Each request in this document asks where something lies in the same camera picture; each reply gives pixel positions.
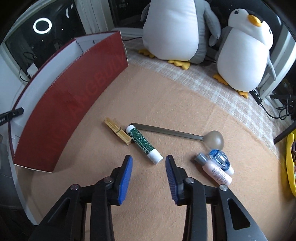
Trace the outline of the pink white small bottle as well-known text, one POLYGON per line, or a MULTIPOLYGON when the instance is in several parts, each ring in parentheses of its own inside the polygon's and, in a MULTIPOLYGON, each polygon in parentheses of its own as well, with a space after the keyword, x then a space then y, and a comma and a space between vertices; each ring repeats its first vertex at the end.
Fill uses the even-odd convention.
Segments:
POLYGON ((195 157, 195 162, 201 165, 204 172, 208 174, 219 185, 229 186, 231 184, 232 178, 205 154, 197 154, 197 156, 195 157))

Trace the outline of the wooden clothespin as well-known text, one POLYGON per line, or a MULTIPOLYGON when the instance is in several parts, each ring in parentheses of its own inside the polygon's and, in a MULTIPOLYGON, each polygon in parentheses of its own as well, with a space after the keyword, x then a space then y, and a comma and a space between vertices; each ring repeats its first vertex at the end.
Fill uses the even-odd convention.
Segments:
POLYGON ((131 137, 113 120, 110 118, 106 118, 104 123, 118 136, 126 145, 130 145, 132 143, 131 137))

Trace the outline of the yellow fruit bowl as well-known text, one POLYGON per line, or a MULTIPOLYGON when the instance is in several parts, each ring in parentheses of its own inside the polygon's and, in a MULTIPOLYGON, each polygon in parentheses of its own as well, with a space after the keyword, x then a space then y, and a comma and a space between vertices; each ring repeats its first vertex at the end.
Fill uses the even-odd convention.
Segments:
POLYGON ((292 194, 295 196, 295 131, 287 136, 286 145, 287 178, 292 194))

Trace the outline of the white power adapter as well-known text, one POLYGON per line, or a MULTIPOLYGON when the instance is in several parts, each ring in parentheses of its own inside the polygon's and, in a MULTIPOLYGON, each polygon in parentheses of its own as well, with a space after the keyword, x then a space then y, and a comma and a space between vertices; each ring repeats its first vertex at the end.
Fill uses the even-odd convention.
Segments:
POLYGON ((29 68, 27 69, 27 73, 28 73, 30 78, 32 78, 37 73, 37 71, 38 71, 38 68, 34 63, 32 63, 29 66, 29 68))

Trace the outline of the metal spoon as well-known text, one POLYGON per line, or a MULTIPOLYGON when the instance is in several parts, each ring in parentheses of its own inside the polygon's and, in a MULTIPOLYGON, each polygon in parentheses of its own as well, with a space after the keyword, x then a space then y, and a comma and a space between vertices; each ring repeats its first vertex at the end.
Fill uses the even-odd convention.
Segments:
POLYGON ((223 150, 224 148, 224 138, 222 134, 218 131, 210 131, 204 136, 195 135, 192 133, 185 133, 175 130, 169 130, 167 128, 160 128, 157 126, 143 125, 140 123, 132 123, 137 129, 142 131, 162 133, 165 135, 176 136, 181 138, 188 138, 191 140, 203 142, 210 150, 223 150))

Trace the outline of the blue clear small bottle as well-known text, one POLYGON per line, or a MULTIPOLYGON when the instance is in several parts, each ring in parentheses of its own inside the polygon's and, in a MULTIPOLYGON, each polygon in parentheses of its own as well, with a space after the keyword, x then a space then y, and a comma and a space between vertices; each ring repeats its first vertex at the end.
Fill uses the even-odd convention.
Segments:
POLYGON ((209 152, 209 156, 212 159, 212 161, 219 166, 224 172, 226 172, 228 175, 234 174, 234 169, 231 166, 229 159, 227 155, 221 151, 221 150, 211 150, 209 152))

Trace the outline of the small plush penguin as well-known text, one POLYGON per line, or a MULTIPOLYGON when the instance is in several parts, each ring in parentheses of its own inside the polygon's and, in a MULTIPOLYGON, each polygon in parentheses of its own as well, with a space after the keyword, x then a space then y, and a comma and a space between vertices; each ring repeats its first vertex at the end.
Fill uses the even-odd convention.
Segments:
POLYGON ((240 96, 260 84, 266 69, 276 80, 270 59, 273 32, 268 23, 246 9, 234 9, 220 37, 211 35, 209 45, 219 46, 216 55, 217 72, 213 78, 231 87, 240 96))

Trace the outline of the black small power strip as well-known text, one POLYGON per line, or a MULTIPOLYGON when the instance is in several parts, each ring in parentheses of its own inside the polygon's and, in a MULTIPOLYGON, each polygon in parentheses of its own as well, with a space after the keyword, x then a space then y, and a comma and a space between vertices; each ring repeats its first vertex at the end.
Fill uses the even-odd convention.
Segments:
POLYGON ((251 94, 251 96, 254 98, 254 100, 258 105, 262 103, 262 98, 260 97, 260 95, 257 93, 255 89, 250 91, 249 93, 251 94))

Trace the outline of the large plush penguin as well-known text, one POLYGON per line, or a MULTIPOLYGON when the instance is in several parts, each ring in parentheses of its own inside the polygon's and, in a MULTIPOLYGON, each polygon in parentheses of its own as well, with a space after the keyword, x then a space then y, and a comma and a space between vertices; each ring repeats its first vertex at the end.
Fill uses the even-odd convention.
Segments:
POLYGON ((202 63, 208 46, 221 37, 220 22, 207 1, 151 1, 141 20, 144 47, 138 52, 184 70, 202 63))

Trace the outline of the green white tube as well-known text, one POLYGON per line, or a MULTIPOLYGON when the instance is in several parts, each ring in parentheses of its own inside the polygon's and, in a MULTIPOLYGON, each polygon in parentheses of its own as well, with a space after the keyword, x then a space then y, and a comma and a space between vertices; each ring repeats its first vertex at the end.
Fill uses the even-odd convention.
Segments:
POLYGON ((125 131, 155 165, 163 159, 158 150, 152 146, 134 125, 129 125, 125 131))

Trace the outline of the red cardboard box white inside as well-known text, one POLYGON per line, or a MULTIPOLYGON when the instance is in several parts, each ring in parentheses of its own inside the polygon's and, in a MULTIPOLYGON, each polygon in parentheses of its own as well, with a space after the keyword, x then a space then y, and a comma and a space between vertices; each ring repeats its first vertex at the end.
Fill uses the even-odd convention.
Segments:
POLYGON ((51 173, 82 118, 128 66, 119 31, 76 37, 52 55, 22 90, 9 122, 14 165, 51 173))

